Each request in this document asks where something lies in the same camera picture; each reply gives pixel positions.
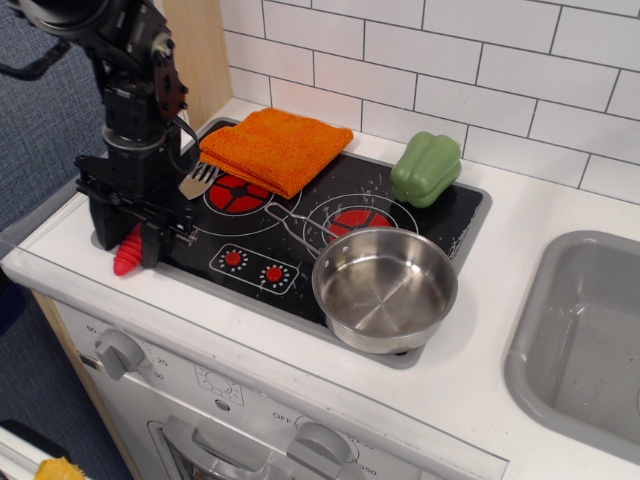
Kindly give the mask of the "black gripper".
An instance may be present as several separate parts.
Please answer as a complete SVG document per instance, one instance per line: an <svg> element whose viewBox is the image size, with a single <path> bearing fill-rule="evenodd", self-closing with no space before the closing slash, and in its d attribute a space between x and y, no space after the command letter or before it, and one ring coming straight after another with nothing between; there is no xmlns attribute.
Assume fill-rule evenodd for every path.
<svg viewBox="0 0 640 480"><path fill-rule="evenodd" d="M111 143L105 157L75 159L78 190L89 197L99 244L118 246L135 224L141 227L142 266L155 268L172 250L173 235L190 241L194 235L190 203L179 182L193 162L181 157L181 133L167 130L150 140L131 141L107 133Z"/></svg>

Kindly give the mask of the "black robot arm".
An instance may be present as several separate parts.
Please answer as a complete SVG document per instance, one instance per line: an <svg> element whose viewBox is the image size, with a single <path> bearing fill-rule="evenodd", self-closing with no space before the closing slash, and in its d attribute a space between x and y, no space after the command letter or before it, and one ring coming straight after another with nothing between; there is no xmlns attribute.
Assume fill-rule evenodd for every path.
<svg viewBox="0 0 640 480"><path fill-rule="evenodd" d="M111 250L141 229L142 264L153 268L176 241L195 239L193 209L179 183L199 161L181 154L191 129L180 114L188 88L174 62L175 43L165 17L149 1L10 1L8 7L58 42L5 76L33 81L71 45L91 60L105 108L104 157L80 155L77 189L89 198L100 245Z"/></svg>

